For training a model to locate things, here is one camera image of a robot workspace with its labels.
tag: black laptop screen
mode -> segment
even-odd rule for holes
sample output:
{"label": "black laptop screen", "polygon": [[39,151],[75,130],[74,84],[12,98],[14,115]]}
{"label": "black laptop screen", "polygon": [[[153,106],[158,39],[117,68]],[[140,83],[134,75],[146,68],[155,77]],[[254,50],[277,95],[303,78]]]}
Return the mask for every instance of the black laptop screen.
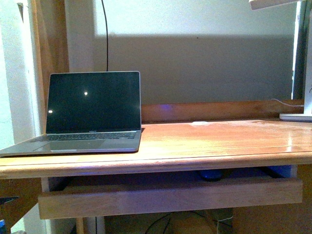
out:
{"label": "black laptop screen", "polygon": [[141,128],[139,72],[52,74],[46,132]]}

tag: desk shelf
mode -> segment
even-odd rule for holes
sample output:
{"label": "desk shelf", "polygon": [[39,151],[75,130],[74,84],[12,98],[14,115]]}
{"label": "desk shelf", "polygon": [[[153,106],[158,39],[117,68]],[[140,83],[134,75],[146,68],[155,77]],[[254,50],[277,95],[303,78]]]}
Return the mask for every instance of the desk shelf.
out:
{"label": "desk shelf", "polygon": [[297,178],[240,176],[203,181],[194,172],[78,176],[63,190],[39,196],[42,219],[207,210],[298,203]]}

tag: laptop trackpad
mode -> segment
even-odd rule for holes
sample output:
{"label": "laptop trackpad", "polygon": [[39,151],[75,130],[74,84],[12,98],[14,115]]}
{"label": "laptop trackpad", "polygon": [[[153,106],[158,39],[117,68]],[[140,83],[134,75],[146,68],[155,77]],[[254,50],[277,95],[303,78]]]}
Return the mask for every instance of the laptop trackpad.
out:
{"label": "laptop trackpad", "polygon": [[43,147],[34,150],[34,152],[44,151],[75,151],[75,150],[92,150],[100,148],[105,140],[62,140],[51,141]]}

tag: wooden drawer front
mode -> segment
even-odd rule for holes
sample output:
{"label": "wooden drawer front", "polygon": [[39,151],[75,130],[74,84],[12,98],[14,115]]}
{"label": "wooden drawer front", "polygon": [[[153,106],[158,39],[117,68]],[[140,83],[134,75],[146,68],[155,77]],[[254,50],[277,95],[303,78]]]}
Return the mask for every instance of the wooden drawer front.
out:
{"label": "wooden drawer front", "polygon": [[219,182],[191,179],[184,183],[159,181],[159,178],[155,182],[141,178],[139,183],[111,182],[113,185],[86,185],[86,179],[82,181],[84,184],[80,186],[40,195],[40,217],[55,219],[126,215],[302,201],[302,181],[296,178],[251,177]]}

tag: laptop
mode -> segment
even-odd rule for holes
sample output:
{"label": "laptop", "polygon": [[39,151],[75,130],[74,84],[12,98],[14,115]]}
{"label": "laptop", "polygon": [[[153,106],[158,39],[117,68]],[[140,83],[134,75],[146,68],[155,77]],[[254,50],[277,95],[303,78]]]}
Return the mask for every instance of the laptop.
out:
{"label": "laptop", "polygon": [[0,157],[136,152],[140,139],[139,72],[52,74],[46,134],[0,150]]}

